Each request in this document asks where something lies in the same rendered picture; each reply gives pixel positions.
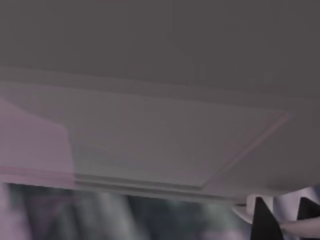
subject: pink light patch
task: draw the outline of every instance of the pink light patch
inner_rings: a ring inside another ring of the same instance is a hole
[[[68,131],[0,98],[0,181],[74,188]]]

